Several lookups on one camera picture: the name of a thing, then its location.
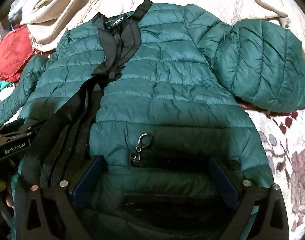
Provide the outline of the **teal quilted puffer jacket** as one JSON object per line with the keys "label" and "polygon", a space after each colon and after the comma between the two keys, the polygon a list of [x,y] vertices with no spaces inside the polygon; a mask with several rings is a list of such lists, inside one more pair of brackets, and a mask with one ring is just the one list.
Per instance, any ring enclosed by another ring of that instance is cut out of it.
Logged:
{"label": "teal quilted puffer jacket", "polygon": [[0,103],[0,126],[40,122],[29,148],[0,161],[13,204],[0,204],[16,239],[15,188],[72,180],[94,156],[103,171],[76,210],[91,239],[221,239],[227,205],[212,159],[255,186],[274,182],[241,103],[305,107],[301,41],[273,23],[228,25],[197,5],[153,3],[96,14],[35,55]]}

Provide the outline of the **green knit garment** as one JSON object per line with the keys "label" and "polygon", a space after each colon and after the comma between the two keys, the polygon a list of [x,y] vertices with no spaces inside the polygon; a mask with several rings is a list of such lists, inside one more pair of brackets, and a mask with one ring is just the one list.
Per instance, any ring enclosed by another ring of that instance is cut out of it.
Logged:
{"label": "green knit garment", "polygon": [[1,90],[5,89],[6,87],[12,85],[12,82],[2,81],[0,80],[0,92]]}

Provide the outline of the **red ruffled cushion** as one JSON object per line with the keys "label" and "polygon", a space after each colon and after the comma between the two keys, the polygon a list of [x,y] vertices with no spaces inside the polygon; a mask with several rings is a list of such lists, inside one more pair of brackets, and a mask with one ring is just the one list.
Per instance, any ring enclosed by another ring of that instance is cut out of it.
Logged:
{"label": "red ruffled cushion", "polygon": [[26,25],[8,33],[0,42],[0,80],[18,81],[33,55],[34,49]]}

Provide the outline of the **floral plush bed blanket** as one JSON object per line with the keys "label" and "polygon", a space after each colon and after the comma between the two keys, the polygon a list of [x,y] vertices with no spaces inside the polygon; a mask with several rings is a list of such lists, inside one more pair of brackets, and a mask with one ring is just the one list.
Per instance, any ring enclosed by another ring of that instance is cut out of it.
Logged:
{"label": "floral plush bed blanket", "polygon": [[305,237],[305,108],[292,113],[241,105],[255,124],[275,183],[281,187],[290,239]]}

